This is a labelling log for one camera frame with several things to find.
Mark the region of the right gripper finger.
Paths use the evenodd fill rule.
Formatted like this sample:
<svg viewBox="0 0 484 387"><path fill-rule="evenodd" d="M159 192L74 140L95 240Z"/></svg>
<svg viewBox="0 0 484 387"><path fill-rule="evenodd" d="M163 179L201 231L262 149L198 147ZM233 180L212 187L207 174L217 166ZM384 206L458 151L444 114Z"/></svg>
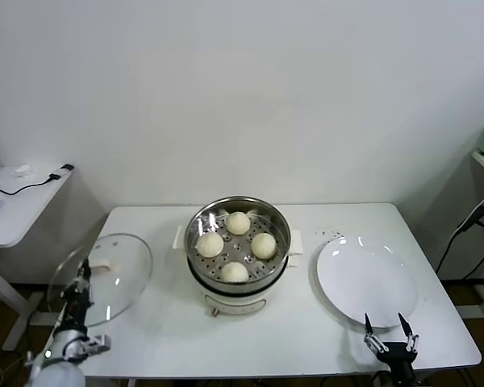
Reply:
<svg viewBox="0 0 484 387"><path fill-rule="evenodd" d="M371 351L388 351L389 348L374 334L369 316L365 314L364 342Z"/></svg>
<svg viewBox="0 0 484 387"><path fill-rule="evenodd" d="M407 351L416 351L417 344L419 341L419 336L414 334L413 330L411 329L411 325L409 322L403 317L401 313L398 313L398 318L400 321L400 325L403 329L403 333L406 336L406 350Z"/></svg>

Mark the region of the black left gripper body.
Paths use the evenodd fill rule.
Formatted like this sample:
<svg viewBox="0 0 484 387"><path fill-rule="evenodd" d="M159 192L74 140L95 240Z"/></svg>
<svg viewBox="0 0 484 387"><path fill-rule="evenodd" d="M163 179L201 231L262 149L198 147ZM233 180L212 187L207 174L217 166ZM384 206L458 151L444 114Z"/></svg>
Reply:
<svg viewBox="0 0 484 387"><path fill-rule="evenodd" d="M90 293L69 293L65 295L64 299L62 324L64 326L85 326L87 311L93 305Z"/></svg>

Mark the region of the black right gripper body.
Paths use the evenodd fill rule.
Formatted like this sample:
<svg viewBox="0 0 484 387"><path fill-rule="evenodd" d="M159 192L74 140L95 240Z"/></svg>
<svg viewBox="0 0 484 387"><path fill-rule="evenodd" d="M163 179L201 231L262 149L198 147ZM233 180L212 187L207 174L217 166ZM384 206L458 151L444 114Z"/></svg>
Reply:
<svg viewBox="0 0 484 387"><path fill-rule="evenodd" d="M414 386L417 383L412 367L417 354L407 350L407 344L385 342L387 351L377 353L377 359L390 370L393 386Z"/></svg>

